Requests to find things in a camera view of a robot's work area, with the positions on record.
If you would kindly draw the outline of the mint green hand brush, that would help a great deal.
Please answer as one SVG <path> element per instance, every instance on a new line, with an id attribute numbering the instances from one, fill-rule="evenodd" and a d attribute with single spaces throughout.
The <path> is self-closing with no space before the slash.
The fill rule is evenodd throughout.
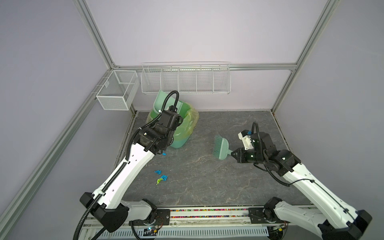
<path id="1" fill-rule="evenodd" d="M 231 155 L 232 150 L 229 148 L 229 142 L 227 139 L 220 135 L 215 135 L 213 157 L 219 160 L 225 160 L 228 155 Z"/>

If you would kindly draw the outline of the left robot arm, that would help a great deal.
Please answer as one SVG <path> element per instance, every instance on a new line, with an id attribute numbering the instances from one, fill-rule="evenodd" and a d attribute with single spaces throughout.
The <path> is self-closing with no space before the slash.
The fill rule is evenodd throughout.
<path id="1" fill-rule="evenodd" d="M 82 195 L 80 202 L 86 207 L 86 211 L 75 229 L 75 240 L 79 239 L 89 214 L 103 226 L 94 239 L 104 231 L 115 232 L 126 221 L 142 221 L 146 224 L 156 222 L 157 207 L 153 203 L 146 199 L 127 202 L 123 201 L 123 196 L 143 167 L 173 143 L 174 133 L 183 123 L 183 118 L 177 112 L 179 96 L 178 91 L 171 91 L 166 96 L 160 114 L 139 127 L 131 136 L 125 158 L 111 175 L 95 191 Z"/>

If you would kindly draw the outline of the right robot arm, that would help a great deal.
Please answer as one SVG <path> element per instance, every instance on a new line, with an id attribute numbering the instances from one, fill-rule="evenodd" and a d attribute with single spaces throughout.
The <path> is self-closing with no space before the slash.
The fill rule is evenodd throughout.
<path id="1" fill-rule="evenodd" d="M 243 147 L 231 153 L 238 163 L 253 163 L 285 187 L 297 188 L 319 213 L 295 207 L 280 198 L 267 201 L 254 216 L 269 223 L 285 221 L 297 225 L 323 240 L 359 240 L 372 216 L 365 210 L 356 210 L 322 184 L 289 150 L 278 150 L 269 134 L 259 130 L 258 123 L 251 130 L 238 134 Z"/>

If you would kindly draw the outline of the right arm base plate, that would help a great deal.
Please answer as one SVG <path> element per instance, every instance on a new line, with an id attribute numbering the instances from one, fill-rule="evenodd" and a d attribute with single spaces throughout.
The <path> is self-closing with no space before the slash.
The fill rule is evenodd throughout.
<path id="1" fill-rule="evenodd" d="M 248 208 L 249 218 L 252 224 L 284 224 L 288 223 L 278 218 L 274 209 L 270 208 Z"/>

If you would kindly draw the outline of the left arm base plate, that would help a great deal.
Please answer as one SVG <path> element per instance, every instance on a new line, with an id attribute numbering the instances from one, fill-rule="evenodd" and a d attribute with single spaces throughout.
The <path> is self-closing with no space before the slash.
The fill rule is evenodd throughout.
<path id="1" fill-rule="evenodd" d="M 150 213 L 149 217 L 145 220 L 134 220 L 129 222 L 129 225 L 134 226 L 168 226 L 171 220 L 171 210 L 170 209 L 157 209 Z"/>

